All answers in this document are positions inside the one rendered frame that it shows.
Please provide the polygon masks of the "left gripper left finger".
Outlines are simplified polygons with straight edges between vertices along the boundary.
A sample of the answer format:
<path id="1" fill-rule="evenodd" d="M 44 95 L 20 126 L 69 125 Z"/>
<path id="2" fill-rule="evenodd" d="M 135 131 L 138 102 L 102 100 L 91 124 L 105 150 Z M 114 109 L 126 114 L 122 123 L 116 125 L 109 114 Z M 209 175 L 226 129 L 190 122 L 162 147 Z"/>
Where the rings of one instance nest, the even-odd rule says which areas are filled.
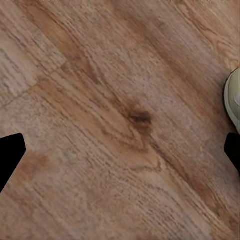
<path id="1" fill-rule="evenodd" d="M 0 138 L 0 193 L 26 152 L 21 133 Z"/>

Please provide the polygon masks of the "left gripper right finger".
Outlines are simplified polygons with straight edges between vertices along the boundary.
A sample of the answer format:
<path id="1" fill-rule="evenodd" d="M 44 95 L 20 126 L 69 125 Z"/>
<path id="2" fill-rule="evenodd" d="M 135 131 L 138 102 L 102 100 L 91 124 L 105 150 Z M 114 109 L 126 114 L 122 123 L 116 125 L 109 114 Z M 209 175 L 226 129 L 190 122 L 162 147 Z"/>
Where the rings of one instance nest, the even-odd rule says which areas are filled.
<path id="1" fill-rule="evenodd" d="M 227 135 L 224 151 L 240 173 L 240 135 L 229 133 Z"/>

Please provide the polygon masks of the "gym shoe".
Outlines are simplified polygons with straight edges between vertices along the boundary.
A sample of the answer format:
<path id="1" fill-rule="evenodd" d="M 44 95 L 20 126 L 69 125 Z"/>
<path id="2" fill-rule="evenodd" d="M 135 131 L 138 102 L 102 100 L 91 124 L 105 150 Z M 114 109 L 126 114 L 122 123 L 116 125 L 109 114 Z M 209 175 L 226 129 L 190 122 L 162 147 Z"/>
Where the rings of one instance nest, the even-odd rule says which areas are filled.
<path id="1" fill-rule="evenodd" d="M 240 135 L 240 68 L 230 74 L 223 89 L 227 116 Z"/>

